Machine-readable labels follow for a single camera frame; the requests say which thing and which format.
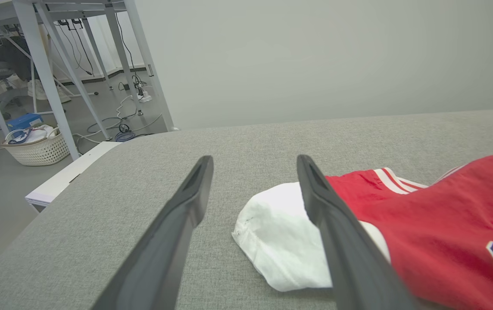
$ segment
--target red jersey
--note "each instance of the red jersey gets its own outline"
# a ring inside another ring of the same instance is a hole
[[[414,295],[493,310],[493,156],[452,169],[432,186],[388,168],[327,180],[359,220],[380,230]]]

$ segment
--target white sneaker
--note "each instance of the white sneaker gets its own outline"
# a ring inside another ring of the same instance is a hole
[[[45,94],[44,86],[41,84],[41,81],[36,79],[34,82],[36,83],[36,100],[47,100],[47,95]],[[71,98],[63,92],[59,85],[57,85],[57,92],[59,98],[61,98],[61,103],[71,101]],[[32,93],[32,81],[28,82],[28,96],[34,96]]]

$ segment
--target power strip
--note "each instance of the power strip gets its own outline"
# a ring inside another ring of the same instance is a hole
[[[153,99],[153,97],[150,96],[150,94],[148,94],[148,92],[144,91],[144,95],[142,97],[140,97],[140,102],[145,103],[145,102],[149,102],[152,99]]]

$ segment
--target plastic basket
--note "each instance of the plastic basket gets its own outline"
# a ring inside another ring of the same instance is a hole
[[[56,135],[46,137],[33,143],[20,145],[1,143],[19,163],[26,166],[53,165],[69,155],[69,147],[59,132],[59,128],[53,130]]]

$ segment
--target gray couch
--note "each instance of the gray couch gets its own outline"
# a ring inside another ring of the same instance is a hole
[[[280,293],[231,239],[254,194],[296,181],[296,155],[327,175],[390,167],[431,184],[493,154],[493,111],[349,118],[180,131],[135,139],[82,173],[0,257],[0,310],[87,309],[202,155],[209,205],[177,309],[334,309],[331,290]]]

